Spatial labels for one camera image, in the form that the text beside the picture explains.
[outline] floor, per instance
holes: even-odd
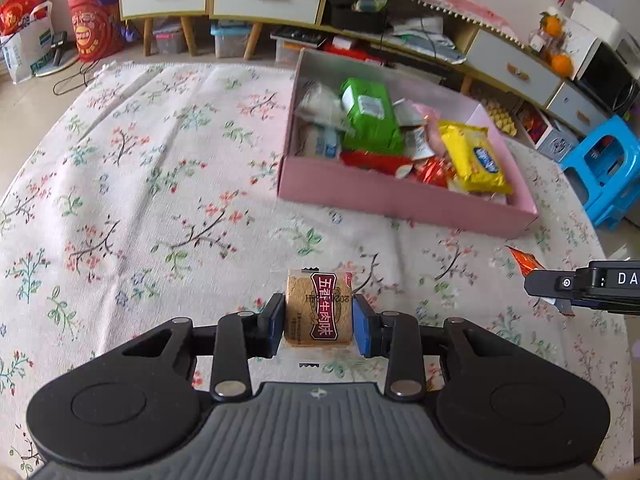
[[[170,56],[144,57],[142,45],[128,46],[124,51],[104,60],[136,62],[216,62],[212,48],[201,49],[200,56],[192,58],[188,54]],[[241,59],[229,59],[225,62],[241,62]],[[273,53],[258,53],[256,64],[273,64]],[[79,64],[45,78],[32,78],[19,85],[13,85],[10,81],[0,81],[0,196],[11,184],[14,175],[20,170],[23,162],[37,147],[42,137],[50,127],[71,105],[83,88],[69,91],[62,96],[55,96],[52,92],[53,85],[78,70]],[[75,86],[81,82],[76,78],[66,88]],[[599,231],[600,241],[605,254],[609,259],[640,260],[640,228],[631,222],[623,222],[613,232]],[[639,355],[633,359],[635,400],[636,406],[640,406],[640,317],[627,319],[627,329],[630,346],[638,343]],[[635,410],[636,423],[640,424],[640,409]],[[636,455],[640,456],[640,438],[636,442]]]

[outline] yellow snack package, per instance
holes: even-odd
[[[498,159],[486,136],[487,128],[439,121],[438,129],[463,189],[505,195],[513,193],[498,166]]]

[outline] red wrapper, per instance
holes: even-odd
[[[414,162],[409,157],[402,155],[343,150],[340,158],[347,166],[355,166],[361,170],[376,170],[398,178],[406,177],[414,166]]]
[[[513,257],[520,266],[520,272],[526,278],[532,270],[545,269],[542,264],[536,260],[536,257],[531,253],[523,253],[514,247],[506,246],[513,254]]]
[[[432,156],[423,165],[417,166],[415,174],[420,182],[440,187],[448,187],[448,181],[455,176],[451,164],[438,156]]]
[[[31,11],[42,0],[7,0],[2,7],[0,7],[0,29],[2,35],[8,36],[17,32],[25,25],[25,20],[28,22]],[[38,19],[44,17],[46,12],[44,10],[39,11],[36,15]]]

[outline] floral pattern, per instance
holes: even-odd
[[[511,240],[284,202],[276,184],[291,76],[236,64],[112,65],[45,136],[0,202],[2,459],[25,476],[40,465],[21,428],[52,378],[175,316],[214,324],[260,312],[284,290],[287,269],[313,266],[351,272],[353,290],[379,312],[428,326],[466,317],[591,381],[611,416],[596,465],[630,463],[624,320],[583,308],[564,318],[530,298],[505,247],[549,269],[604,257],[558,166],[508,140],[540,214]],[[382,385],[386,360],[363,359],[354,345],[283,342],[249,367],[255,387]],[[430,389],[442,386],[437,359],[425,358],[425,372]],[[194,386],[209,381],[210,360],[198,360]]]

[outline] wooden cabinet leg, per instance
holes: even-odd
[[[153,36],[154,19],[147,18],[145,20],[145,35],[143,38],[145,45],[145,56],[151,56],[151,39]]]
[[[474,79],[470,76],[470,75],[465,75],[464,79],[462,80],[462,86],[460,87],[460,93],[462,95],[469,95],[469,92],[471,92],[471,85],[474,82]]]
[[[246,42],[246,49],[244,50],[244,60],[249,61],[254,55],[255,45],[258,43],[260,33],[262,32],[262,24],[254,23],[251,27],[251,33],[249,34],[249,40]]]
[[[193,35],[193,27],[191,27],[191,18],[189,16],[181,16],[182,31],[184,39],[187,41],[187,48],[191,56],[198,55],[198,47],[196,46],[196,37]]]

